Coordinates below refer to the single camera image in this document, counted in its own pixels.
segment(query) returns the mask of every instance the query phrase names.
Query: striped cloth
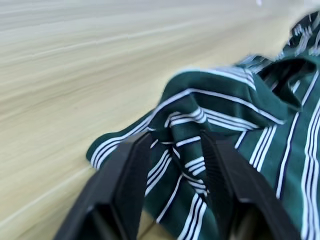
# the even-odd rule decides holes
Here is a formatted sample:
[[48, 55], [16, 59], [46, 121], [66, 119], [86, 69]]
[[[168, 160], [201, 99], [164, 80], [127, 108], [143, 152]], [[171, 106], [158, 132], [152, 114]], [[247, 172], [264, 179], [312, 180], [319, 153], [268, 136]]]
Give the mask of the striped cloth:
[[299, 21], [276, 60], [250, 55], [232, 66], [186, 69], [153, 110], [90, 146], [99, 169], [121, 141], [150, 131], [144, 208], [178, 240], [219, 240], [204, 184], [200, 130], [229, 136], [263, 174], [304, 240], [320, 239], [320, 14]]

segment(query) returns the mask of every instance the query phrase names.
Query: wooden floor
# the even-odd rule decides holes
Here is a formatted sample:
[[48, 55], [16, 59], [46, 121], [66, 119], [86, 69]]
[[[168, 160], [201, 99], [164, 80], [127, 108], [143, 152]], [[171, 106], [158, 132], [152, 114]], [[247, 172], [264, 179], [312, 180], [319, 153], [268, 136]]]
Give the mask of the wooden floor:
[[[0, 0], [0, 239], [51, 239], [95, 172], [85, 159], [95, 138], [153, 108], [181, 68], [276, 55], [309, 7]], [[171, 239], [146, 213], [139, 238]]]

